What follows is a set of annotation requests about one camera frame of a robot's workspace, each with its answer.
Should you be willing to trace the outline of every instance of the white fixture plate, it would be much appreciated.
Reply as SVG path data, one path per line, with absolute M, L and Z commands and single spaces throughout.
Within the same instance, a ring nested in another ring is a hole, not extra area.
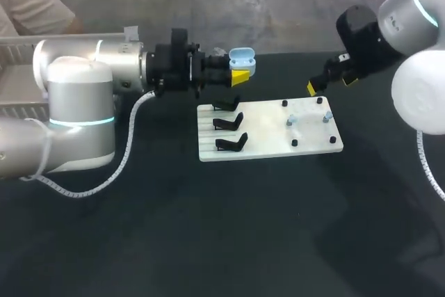
M 317 104 L 319 97 L 288 99 L 288 106 L 283 107 L 283 100 L 241 102 L 234 112 L 214 110 L 206 104 L 197 108 L 198 143 L 201 161 L 231 161 L 247 159 L 277 158 L 281 156 L 302 156 L 340 152 L 343 142 L 339 130 L 332 118 L 323 123 L 323 117 L 331 111 L 325 97 Z M 244 120 L 237 131 L 215 130 L 214 118 L 233 122 L 239 113 Z M 298 121 L 288 127 L 286 121 L 293 114 Z M 216 139 L 238 142 L 245 132 L 249 139 L 241 152 L 218 151 Z M 330 138 L 335 136 L 336 143 Z M 298 140 L 298 146 L 292 146 L 292 140 Z

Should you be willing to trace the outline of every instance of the black table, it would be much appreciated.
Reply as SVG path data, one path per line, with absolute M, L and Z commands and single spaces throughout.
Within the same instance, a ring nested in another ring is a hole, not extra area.
M 342 153 L 198 159 L 198 104 L 238 93 L 306 97 L 307 79 L 330 56 L 260 56 L 254 78 L 236 90 L 146 103 L 129 164 L 92 198 L 0 184 L 0 295 L 445 296 L 445 203 L 423 175 L 415 131 L 393 108 L 394 69 L 327 91 Z M 444 150 L 445 137 L 426 138 L 443 184 Z M 54 179 L 81 191 L 116 165 Z

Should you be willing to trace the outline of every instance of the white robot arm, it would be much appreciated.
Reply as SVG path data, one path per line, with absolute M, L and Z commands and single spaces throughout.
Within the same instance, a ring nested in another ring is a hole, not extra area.
M 346 52 L 310 80 L 309 92 L 331 81 L 350 85 L 409 56 L 394 76 L 394 106 L 416 130 L 445 134 L 444 20 L 443 0 L 386 0 L 377 15 L 364 6 L 349 8 L 337 20 Z
M 0 118 L 0 177 L 30 175 L 45 182 L 42 173 L 106 165 L 115 154 L 113 95 L 137 93 L 142 97 L 131 112 L 127 150 L 108 185 L 128 159 L 134 118 L 144 101 L 189 88 L 199 96 L 206 84 L 232 87 L 249 79 L 230 70 L 228 55 L 206 57 L 187 35 L 173 29 L 170 44 L 148 53 L 139 42 L 41 41 L 33 73 L 48 96 L 49 121 Z

